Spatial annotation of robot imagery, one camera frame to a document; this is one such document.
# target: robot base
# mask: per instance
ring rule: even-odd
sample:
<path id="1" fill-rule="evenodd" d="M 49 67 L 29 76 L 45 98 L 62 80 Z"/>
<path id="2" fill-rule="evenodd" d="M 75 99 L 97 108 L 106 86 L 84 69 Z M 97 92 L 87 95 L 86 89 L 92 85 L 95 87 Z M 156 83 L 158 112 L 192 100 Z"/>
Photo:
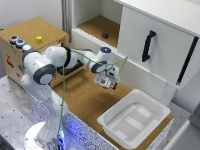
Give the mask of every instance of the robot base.
<path id="1" fill-rule="evenodd" d="M 35 137 L 38 134 L 38 132 L 40 131 L 40 129 L 43 127 L 43 125 L 45 124 L 45 122 L 40 122 L 34 126 L 32 126 L 25 135 L 24 138 L 24 150 L 49 150 L 49 148 L 41 148 L 39 147 L 36 143 L 35 143 Z M 67 143 L 65 142 L 65 147 L 67 148 L 70 140 L 68 139 L 69 137 L 67 137 Z"/>

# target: cabinet handle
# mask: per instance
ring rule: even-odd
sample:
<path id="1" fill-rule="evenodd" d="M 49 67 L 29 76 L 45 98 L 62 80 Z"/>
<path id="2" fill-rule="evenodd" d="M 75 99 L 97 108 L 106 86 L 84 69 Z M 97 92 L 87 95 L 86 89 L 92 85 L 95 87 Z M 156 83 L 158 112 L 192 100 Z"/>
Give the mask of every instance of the cabinet handle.
<path id="1" fill-rule="evenodd" d="M 154 37 L 155 35 L 156 35 L 156 32 L 150 31 L 149 35 L 147 36 L 147 39 L 146 39 L 145 45 L 144 45 L 144 51 L 142 54 L 142 62 L 145 62 L 150 58 L 150 56 L 148 55 L 149 47 L 151 44 L 151 38 Z"/>

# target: cabinet door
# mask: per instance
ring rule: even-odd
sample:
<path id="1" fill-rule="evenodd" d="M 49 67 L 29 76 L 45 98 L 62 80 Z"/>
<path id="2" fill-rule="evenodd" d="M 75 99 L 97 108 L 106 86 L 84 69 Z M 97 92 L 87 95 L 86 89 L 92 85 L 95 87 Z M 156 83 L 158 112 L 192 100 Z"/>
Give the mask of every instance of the cabinet door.
<path id="1" fill-rule="evenodd" d="M 150 31 L 156 36 L 151 39 L 150 59 L 142 62 L 145 40 Z M 123 8 L 118 53 L 173 84 L 177 84 L 193 41 L 193 35 L 133 9 Z"/>

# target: yellow object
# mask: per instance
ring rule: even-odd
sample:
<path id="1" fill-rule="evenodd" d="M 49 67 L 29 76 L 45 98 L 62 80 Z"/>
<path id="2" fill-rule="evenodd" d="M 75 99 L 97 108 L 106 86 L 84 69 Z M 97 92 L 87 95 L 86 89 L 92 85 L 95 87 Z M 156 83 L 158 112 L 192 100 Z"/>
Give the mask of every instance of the yellow object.
<path id="1" fill-rule="evenodd" d="M 43 42 L 43 40 L 42 40 L 42 37 L 41 37 L 41 36 L 37 36 L 37 37 L 36 37 L 36 40 L 37 40 L 37 42 L 38 42 L 38 43 L 42 43 L 42 42 Z"/>

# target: small dark object on shelf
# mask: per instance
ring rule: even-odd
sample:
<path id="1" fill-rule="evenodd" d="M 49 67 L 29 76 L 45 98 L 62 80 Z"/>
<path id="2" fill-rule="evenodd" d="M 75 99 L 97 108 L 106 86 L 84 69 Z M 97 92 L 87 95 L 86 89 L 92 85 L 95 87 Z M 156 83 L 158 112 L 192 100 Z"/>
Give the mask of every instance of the small dark object on shelf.
<path id="1" fill-rule="evenodd" d="M 107 38 L 108 38 L 108 33 L 103 32 L 103 33 L 102 33 L 102 37 L 103 37 L 104 39 L 107 39 Z"/>

